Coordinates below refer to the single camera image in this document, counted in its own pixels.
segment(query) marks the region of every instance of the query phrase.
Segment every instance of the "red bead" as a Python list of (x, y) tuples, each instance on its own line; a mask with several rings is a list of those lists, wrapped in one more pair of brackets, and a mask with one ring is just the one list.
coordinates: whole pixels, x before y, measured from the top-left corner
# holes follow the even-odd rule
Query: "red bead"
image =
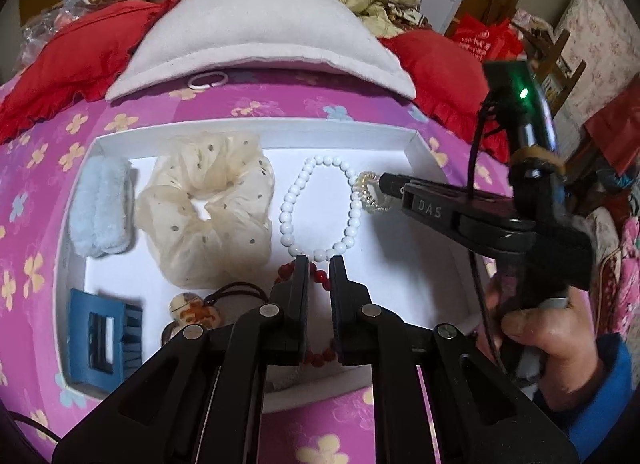
[(322, 357), (324, 357), (326, 362), (333, 361), (335, 359), (335, 352), (330, 348), (325, 348), (322, 351)]
[(278, 276), (282, 279), (289, 279), (292, 273), (293, 268), (290, 267), (288, 263), (285, 263), (284, 265), (278, 267)]
[(316, 274), (314, 274), (314, 280), (316, 283), (324, 283), (329, 280), (329, 277), (326, 275), (324, 270), (316, 270)]
[(324, 366), (324, 357), (322, 354), (314, 354), (314, 358), (311, 361), (311, 365), (316, 368), (320, 368)]

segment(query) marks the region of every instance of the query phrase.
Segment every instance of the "red pillow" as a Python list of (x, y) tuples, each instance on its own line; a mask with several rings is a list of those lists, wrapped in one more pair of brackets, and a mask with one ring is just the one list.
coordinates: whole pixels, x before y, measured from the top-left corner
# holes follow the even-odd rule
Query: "red pillow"
[(76, 95), (103, 98), (148, 30), (179, 1), (119, 1), (64, 27), (4, 98), (0, 144), (68, 108)]
[(584, 124), (593, 142), (620, 176), (640, 155), (640, 77)]
[[(414, 103), (460, 139), (473, 139), (478, 110), (489, 92), (482, 63), (467, 50), (431, 30), (412, 30), (380, 42), (391, 50), (415, 84)], [(494, 129), (489, 124), (486, 131)], [(505, 132), (482, 139), (481, 149), (509, 160)]]

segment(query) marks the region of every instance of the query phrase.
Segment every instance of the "pink tablecloth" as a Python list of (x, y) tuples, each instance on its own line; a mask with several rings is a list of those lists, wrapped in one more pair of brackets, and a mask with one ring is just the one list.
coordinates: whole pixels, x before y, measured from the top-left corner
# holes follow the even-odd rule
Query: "pink tablecloth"
[[(52, 325), (56, 247), (69, 192), (91, 141), (153, 124), (220, 117), (310, 117), (368, 121), (417, 129), (449, 181), (466, 181), (468, 146), (412, 104), (346, 76), (278, 70), (228, 72), (229, 84), (194, 92), (183, 81), (110, 106), (78, 102), (0, 146), (0, 399), (60, 436), (94, 406), (61, 387)], [(0, 98), (14, 81), (0, 88)], [(506, 168), (481, 154), (478, 187), (508, 191)], [(269, 414), (262, 425), (264, 464), (374, 462), (370, 388), (295, 410)], [(50, 458), (54, 444), (25, 432)]]

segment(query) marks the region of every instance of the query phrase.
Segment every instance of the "white tray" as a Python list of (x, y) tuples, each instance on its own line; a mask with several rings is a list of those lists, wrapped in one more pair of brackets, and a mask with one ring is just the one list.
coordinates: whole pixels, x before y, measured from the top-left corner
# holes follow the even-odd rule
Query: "white tray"
[[(446, 177), (420, 135), (411, 129), (366, 123), (336, 123), (319, 119), (215, 119), (163, 124), (98, 137), (84, 160), (95, 155), (130, 159), (135, 192), (148, 181), (163, 144), (176, 135), (203, 131), (252, 131), (260, 135), (265, 155), (275, 173), (270, 209), (274, 225), (271, 259), (250, 281), (270, 292), (278, 267), (291, 260), (280, 244), (278, 215), (287, 188), (306, 158), (316, 154), (339, 155), (356, 171), (415, 174), (445, 182)], [(296, 203), (296, 243), (310, 252), (330, 247), (342, 236), (350, 202), (350, 188), (336, 169), (316, 169)], [(74, 287), (142, 305), (142, 358), (148, 360), (160, 348), (162, 329), (171, 321), (168, 305), (183, 290), (167, 282), (153, 261), (144, 233), (138, 232), (133, 249), (124, 254), (84, 259), (76, 255), (68, 238), (65, 211), (56, 258), (54, 323), (58, 363), (68, 383), (66, 365), (67, 304)], [(363, 214), (356, 245), (344, 255), (348, 276), (367, 286), (373, 303), (400, 315), (405, 322), (433, 327), (440, 322), (457, 325), (465, 333), (478, 324), (478, 305), (466, 250), (442, 235), (404, 216), (399, 210), (381, 215)], [(327, 262), (318, 264), (327, 270)], [(486, 281), (486, 272), (481, 277)], [(332, 338), (329, 293), (312, 285), (308, 297), (308, 339), (321, 352)], [(206, 296), (212, 290), (197, 291)], [(217, 306), (226, 322), (257, 306), (248, 297), (221, 300)], [(266, 394), (264, 411), (293, 408), (315, 400), (338, 396), (370, 384), (369, 367), (304, 367), (299, 384)], [(68, 383), (79, 393), (82, 386)]]

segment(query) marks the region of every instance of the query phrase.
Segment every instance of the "white cushion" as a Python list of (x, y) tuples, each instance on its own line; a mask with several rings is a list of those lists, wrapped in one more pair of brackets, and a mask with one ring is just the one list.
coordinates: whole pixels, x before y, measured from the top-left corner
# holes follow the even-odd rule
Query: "white cushion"
[(147, 33), (106, 99), (213, 68), (301, 63), (415, 97), (398, 58), (338, 0), (182, 0)]

